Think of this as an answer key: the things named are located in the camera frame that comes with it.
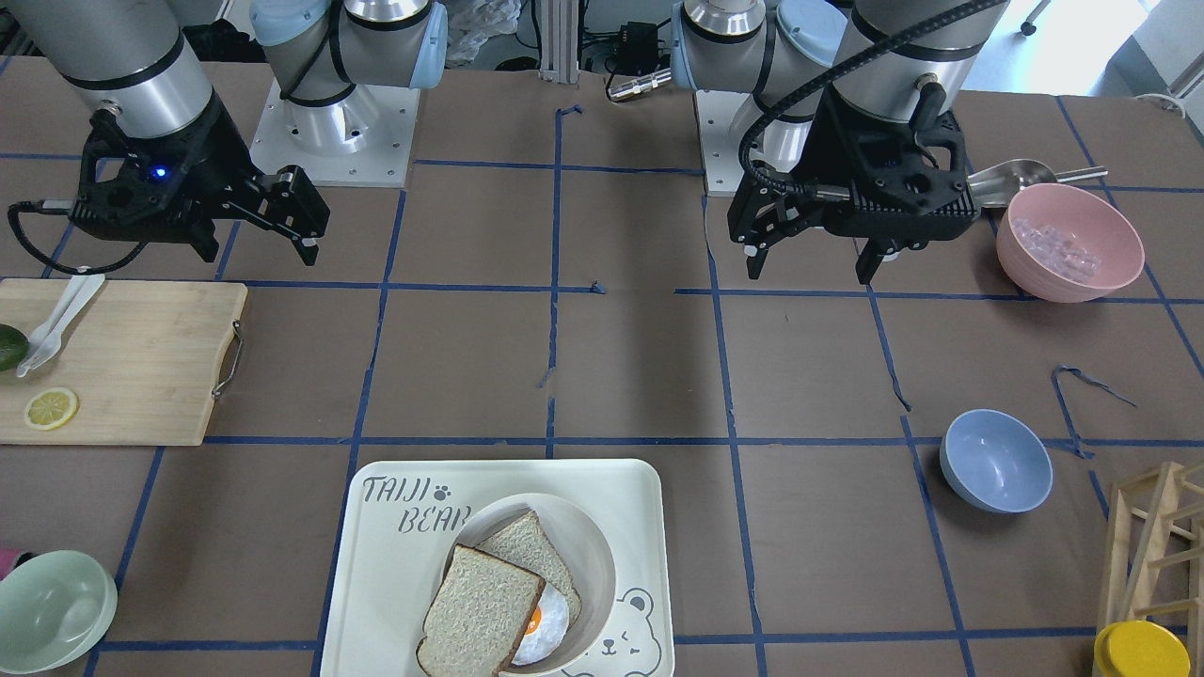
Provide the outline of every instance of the green fruit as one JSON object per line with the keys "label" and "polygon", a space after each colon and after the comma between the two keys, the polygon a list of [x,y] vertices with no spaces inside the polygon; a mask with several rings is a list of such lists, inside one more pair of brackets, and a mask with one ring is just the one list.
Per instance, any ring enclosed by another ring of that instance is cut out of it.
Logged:
{"label": "green fruit", "polygon": [[20,364],[29,353],[29,338],[19,329],[0,324],[0,371],[8,371]]}

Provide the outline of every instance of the fried egg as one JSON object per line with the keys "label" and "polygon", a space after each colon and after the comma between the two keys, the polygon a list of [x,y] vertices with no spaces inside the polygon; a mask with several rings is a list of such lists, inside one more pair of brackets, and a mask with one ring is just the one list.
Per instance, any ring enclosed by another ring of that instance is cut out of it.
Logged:
{"label": "fried egg", "polygon": [[568,631],[568,600],[550,584],[543,587],[539,604],[527,622],[526,632],[514,653],[513,665],[523,666],[543,660],[565,641]]}

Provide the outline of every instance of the egg yolk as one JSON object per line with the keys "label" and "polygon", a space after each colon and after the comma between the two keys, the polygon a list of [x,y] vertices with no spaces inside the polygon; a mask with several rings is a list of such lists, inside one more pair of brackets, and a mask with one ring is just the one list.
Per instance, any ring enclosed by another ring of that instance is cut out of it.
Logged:
{"label": "egg yolk", "polygon": [[530,635],[531,632],[535,632],[536,630],[538,630],[539,629],[539,620],[542,620],[542,619],[543,619],[543,612],[539,611],[539,607],[535,607],[535,613],[531,614],[531,620],[527,620],[527,631],[524,632],[524,634],[525,635]]}

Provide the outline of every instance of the yellow lid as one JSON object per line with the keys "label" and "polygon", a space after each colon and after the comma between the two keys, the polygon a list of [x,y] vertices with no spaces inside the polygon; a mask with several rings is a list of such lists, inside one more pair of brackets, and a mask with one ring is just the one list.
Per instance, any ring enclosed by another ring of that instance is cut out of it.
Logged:
{"label": "yellow lid", "polygon": [[1147,620],[1104,628],[1096,641],[1096,661],[1108,677],[1187,677],[1191,671],[1179,637]]}

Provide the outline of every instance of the bread slice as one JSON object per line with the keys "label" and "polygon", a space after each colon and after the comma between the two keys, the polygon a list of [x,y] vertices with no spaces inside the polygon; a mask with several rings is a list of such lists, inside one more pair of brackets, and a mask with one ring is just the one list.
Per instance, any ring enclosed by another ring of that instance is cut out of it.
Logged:
{"label": "bread slice", "polygon": [[568,624],[577,622],[577,616],[582,612],[582,596],[573,588],[573,575],[568,571],[568,565],[548,540],[535,511],[525,512],[523,517],[482,541],[477,549],[543,576],[568,600]]}
{"label": "bread slice", "polygon": [[418,643],[430,677],[496,677],[514,658],[543,594],[539,576],[456,546]]}

